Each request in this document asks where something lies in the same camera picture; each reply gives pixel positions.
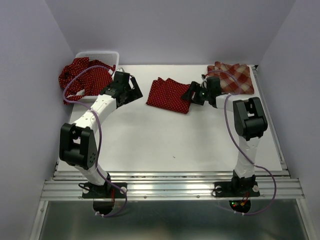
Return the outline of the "red polka dot skirt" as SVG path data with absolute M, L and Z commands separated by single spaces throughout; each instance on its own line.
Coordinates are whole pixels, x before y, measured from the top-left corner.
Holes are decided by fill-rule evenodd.
M 189 87 L 190 84 L 180 83 L 171 78 L 164 80 L 159 77 L 152 81 L 146 104 L 163 110 L 187 114 L 191 102 L 182 99 L 182 96 Z
M 58 82 L 62 89 L 68 88 L 64 94 L 66 99 L 79 101 L 86 96 L 98 96 L 101 90 L 113 81 L 108 71 L 115 69 L 115 64 L 109 65 L 88 57 L 79 57 L 63 68 Z

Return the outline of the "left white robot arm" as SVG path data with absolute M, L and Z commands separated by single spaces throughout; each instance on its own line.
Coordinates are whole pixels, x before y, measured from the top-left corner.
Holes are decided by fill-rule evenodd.
M 87 180 L 79 184 L 84 199 L 111 198 L 116 189 L 124 193 L 125 185 L 117 186 L 98 163 L 102 141 L 95 134 L 102 133 L 102 122 L 119 107 L 143 97 L 133 75 L 116 71 L 113 81 L 104 87 L 95 102 L 73 123 L 60 129 L 59 158 L 76 168 Z

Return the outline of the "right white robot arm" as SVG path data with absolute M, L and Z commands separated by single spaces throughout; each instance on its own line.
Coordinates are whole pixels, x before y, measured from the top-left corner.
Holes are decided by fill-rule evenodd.
M 193 81 L 182 100 L 191 101 L 197 105 L 208 102 L 216 109 L 233 114 L 234 129 L 238 141 L 234 141 L 238 149 L 238 157 L 232 178 L 229 181 L 214 183 L 212 195 L 217 198 L 258 197 L 260 196 L 255 174 L 255 159 L 258 144 L 268 129 L 267 118 L 259 97 L 237 99 L 240 93 L 224 93 L 220 80 L 209 76 L 203 83 Z

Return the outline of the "white plastic basket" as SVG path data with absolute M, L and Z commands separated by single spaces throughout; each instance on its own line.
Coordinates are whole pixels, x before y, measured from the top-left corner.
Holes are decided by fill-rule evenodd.
M 76 55 L 75 58 L 88 57 L 91 61 L 98 60 L 106 65 L 116 65 L 119 64 L 119 53 L 116 51 L 84 51 Z M 95 96 L 84 96 L 85 99 L 92 99 Z

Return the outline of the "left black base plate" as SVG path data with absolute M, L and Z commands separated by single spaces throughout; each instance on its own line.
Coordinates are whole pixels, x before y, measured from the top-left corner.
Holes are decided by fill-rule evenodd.
M 94 185 L 90 182 L 79 183 L 83 199 L 124 199 L 124 193 L 117 187 L 105 182 L 104 185 Z

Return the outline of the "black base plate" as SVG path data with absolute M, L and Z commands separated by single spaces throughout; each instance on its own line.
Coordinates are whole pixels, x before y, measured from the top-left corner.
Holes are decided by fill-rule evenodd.
M 256 181 L 245 186 L 236 186 L 230 181 L 218 181 L 214 183 L 211 195 L 217 198 L 240 198 L 246 197 L 247 193 L 249 197 L 259 197 L 261 195 Z
M 105 182 L 104 185 L 94 185 L 90 182 L 79 183 L 83 199 L 124 199 L 124 193 L 117 187 Z

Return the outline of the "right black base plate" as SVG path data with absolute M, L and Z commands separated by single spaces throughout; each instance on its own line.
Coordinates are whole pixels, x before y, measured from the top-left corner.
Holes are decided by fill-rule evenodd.
M 240 198 L 246 197 L 247 193 L 249 197 L 259 197 L 261 195 L 256 181 L 245 186 L 236 186 L 230 181 L 218 181 L 214 183 L 211 195 L 217 198 Z

